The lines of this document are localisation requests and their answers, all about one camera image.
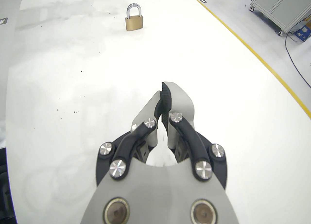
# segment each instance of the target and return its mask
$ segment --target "white table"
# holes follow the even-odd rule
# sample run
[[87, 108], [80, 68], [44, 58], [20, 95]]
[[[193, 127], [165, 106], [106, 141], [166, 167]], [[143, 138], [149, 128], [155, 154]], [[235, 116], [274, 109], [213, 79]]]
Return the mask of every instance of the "white table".
[[[144, 27], [127, 32], [133, 2]], [[225, 148], [241, 224], [308, 223], [310, 119], [196, 0], [23, 0], [14, 45], [6, 116], [19, 224], [80, 223], [99, 146], [129, 131], [162, 81], [188, 93], [196, 130]], [[149, 164], [173, 164], [155, 152]]]

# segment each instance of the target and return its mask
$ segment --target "padlock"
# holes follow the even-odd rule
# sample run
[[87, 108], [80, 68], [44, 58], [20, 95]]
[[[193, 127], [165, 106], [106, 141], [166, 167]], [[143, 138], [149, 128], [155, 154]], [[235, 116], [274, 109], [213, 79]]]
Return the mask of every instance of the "padlock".
[[[130, 10], [132, 7], [138, 8], [137, 16], [130, 16]], [[127, 31], [134, 31], [142, 28], [142, 15], [141, 7], [137, 3], [132, 3], [126, 10], [125, 25]]]

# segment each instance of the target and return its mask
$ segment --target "gray floor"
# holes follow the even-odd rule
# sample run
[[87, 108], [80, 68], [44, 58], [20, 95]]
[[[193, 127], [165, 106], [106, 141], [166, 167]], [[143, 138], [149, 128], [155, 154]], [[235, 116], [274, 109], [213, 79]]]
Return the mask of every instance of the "gray floor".
[[[4, 130], [3, 123], [5, 120], [9, 57], [20, 1], [0, 0], [0, 19], [8, 17], [7, 24], [0, 25], [0, 127], [2, 123], [2, 132]], [[238, 34], [239, 37], [248, 43], [281, 76], [307, 108], [311, 110], [311, 89], [302, 80], [290, 62], [284, 47], [285, 39], [277, 36], [273, 28], [262, 20], [263, 17], [260, 14], [248, 11], [250, 0], [206, 1], [207, 3], [205, 5]], [[204, 43], [207, 45], [207, 52], [204, 52], [205, 54], [221, 54], [221, 52], [208, 51], [208, 38]], [[288, 48], [297, 67], [305, 79], [311, 83], [311, 39], [300, 44], [288, 40]]]

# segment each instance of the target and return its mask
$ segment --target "yellow floor line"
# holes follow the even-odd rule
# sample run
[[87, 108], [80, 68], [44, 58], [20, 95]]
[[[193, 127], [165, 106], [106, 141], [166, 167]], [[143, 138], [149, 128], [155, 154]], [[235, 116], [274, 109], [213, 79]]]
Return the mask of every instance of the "yellow floor line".
[[279, 80], [279, 82], [287, 89], [287, 91], [297, 101], [297, 103], [305, 111], [307, 116], [309, 118], [311, 118], [311, 111], [305, 106], [305, 104], [300, 100], [300, 98], [295, 94], [295, 92], [287, 85], [287, 83], [277, 74], [277, 72], [275, 70], [273, 70], [272, 67], [270, 65], [268, 65], [268, 63], [265, 60], [263, 60], [263, 58], [260, 55], [258, 55], [258, 53], [256, 53], [255, 50], [253, 50], [250, 45], [248, 45], [228, 25], [226, 25], [217, 15], [215, 15], [211, 10], [209, 10], [201, 1], [199, 1], [199, 0], [196, 0], [196, 1], [199, 2], [204, 8], [206, 8], [206, 10], [208, 12], [210, 12], [219, 22], [221, 22], [223, 24], [223, 26], [225, 26], [234, 36], [236, 36], [238, 38], [238, 40], [240, 42], [242, 42], [244, 44], [244, 46], [247, 47], [250, 50], [250, 52], [252, 52], [259, 59], [260, 62], [263, 63], [263, 65]]

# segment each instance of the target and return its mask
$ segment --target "screw head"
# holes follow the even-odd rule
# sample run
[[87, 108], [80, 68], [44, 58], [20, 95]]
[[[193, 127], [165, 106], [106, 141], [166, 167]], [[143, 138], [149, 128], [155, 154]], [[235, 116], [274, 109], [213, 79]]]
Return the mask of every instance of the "screw head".
[[219, 144], [212, 144], [212, 152], [214, 156], [221, 158], [225, 154], [224, 148]]
[[136, 128], [137, 128], [137, 125], [134, 124], [134, 125], [131, 127], [131, 132], [133, 132], [134, 130], [136, 130]]
[[153, 118], [148, 118], [144, 121], [147, 128], [151, 129], [156, 125], [156, 121]]
[[125, 224], [130, 215], [129, 204], [123, 198], [112, 199], [104, 209], [106, 224]]
[[191, 207], [191, 220], [193, 224], [215, 224], [216, 210], [207, 200], [197, 200]]
[[213, 175], [212, 166], [207, 161], [198, 161], [195, 171], [201, 179], [209, 180]]
[[126, 170], [126, 164], [123, 160], [114, 160], [109, 167], [110, 176], [113, 178], [121, 177]]
[[171, 120], [173, 122], [176, 122], [176, 123], [180, 122], [182, 120], [182, 114], [181, 113], [172, 113], [171, 114]]
[[100, 146], [99, 153], [101, 155], [109, 155], [111, 150], [112, 150], [112, 143], [106, 142]]

